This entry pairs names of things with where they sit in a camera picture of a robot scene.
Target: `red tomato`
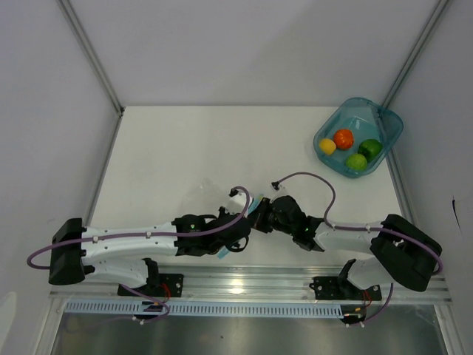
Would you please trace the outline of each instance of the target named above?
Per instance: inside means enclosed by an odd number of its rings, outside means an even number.
[[[333,141],[337,148],[347,150],[353,145],[353,134],[349,129],[339,129],[333,135]]]

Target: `green fruit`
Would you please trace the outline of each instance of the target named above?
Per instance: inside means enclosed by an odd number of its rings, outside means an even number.
[[[345,161],[345,165],[348,166],[350,169],[358,170],[362,172],[368,166],[367,159],[362,154],[351,154]]]
[[[383,144],[376,139],[366,139],[360,144],[358,153],[364,155],[368,162],[371,162],[376,158],[376,155],[383,149]]]

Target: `toy fruit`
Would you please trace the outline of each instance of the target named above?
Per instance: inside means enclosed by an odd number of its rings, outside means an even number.
[[[350,169],[358,170],[362,172],[368,166],[367,159],[362,154],[351,154],[345,161],[345,165],[348,166]]]
[[[339,129],[333,135],[333,141],[337,148],[347,150],[353,145],[353,134],[349,129]]]
[[[337,149],[335,142],[329,138],[322,139],[319,143],[319,147],[326,155],[332,155],[335,149]]]
[[[366,139],[360,144],[358,153],[364,155],[368,160],[368,163],[376,158],[376,155],[383,149],[383,144],[376,139]]]

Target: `perforated metal strip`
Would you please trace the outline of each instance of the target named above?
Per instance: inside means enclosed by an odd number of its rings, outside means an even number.
[[[206,317],[278,317],[278,318],[342,318],[339,305],[185,302],[168,301],[173,316]],[[66,313],[146,314],[149,307],[136,300],[70,300]]]

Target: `plastic bin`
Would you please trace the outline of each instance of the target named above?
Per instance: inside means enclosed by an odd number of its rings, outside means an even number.
[[[353,133],[355,143],[352,147],[348,150],[337,149],[332,155],[323,153],[319,147],[320,140],[323,138],[333,139],[335,132],[342,128],[347,128]],[[350,98],[330,116],[324,126],[316,133],[313,139],[313,147],[324,164],[349,178],[359,178],[376,170],[399,138],[403,128],[404,124],[401,118],[393,111],[385,109],[366,98]],[[364,171],[348,168],[345,165],[346,159],[351,154],[358,152],[361,142],[370,138],[377,139],[383,144],[383,149],[376,159],[369,162]]]

